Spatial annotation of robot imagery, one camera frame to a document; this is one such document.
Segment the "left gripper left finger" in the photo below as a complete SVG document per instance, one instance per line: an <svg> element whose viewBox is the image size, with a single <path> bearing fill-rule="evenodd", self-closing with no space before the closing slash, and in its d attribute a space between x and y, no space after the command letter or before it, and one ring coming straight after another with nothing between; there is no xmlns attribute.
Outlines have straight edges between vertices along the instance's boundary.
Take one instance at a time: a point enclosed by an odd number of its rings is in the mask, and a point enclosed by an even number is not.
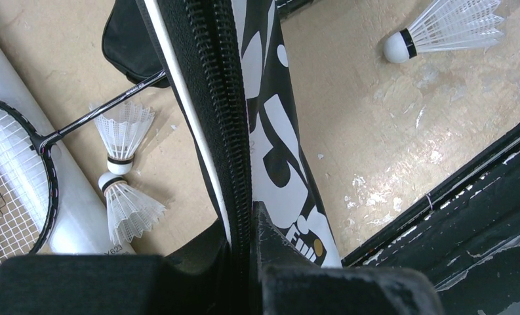
<svg viewBox="0 0 520 315"><path fill-rule="evenodd" d="M26 255L0 266L0 314L240 314L224 229L167 256Z"/></svg>

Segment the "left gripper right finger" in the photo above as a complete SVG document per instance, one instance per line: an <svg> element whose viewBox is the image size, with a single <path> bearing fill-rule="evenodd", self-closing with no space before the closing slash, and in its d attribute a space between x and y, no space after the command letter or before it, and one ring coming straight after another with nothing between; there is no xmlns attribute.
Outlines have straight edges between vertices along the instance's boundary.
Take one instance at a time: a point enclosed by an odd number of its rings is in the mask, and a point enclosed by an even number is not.
<svg viewBox="0 0 520 315"><path fill-rule="evenodd" d="M444 314L425 275L409 268L321 268L272 223L263 202L250 222L251 314Z"/></svg>

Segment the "black SPORT racket bag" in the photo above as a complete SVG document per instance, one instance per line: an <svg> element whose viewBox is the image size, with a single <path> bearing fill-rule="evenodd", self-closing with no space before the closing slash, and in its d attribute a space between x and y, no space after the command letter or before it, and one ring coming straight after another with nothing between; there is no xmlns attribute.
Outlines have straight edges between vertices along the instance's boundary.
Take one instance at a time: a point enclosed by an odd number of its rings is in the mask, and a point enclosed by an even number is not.
<svg viewBox="0 0 520 315"><path fill-rule="evenodd" d="M139 1L186 118L232 253L247 256L253 205L307 260L341 267L300 145L275 1Z"/></svg>

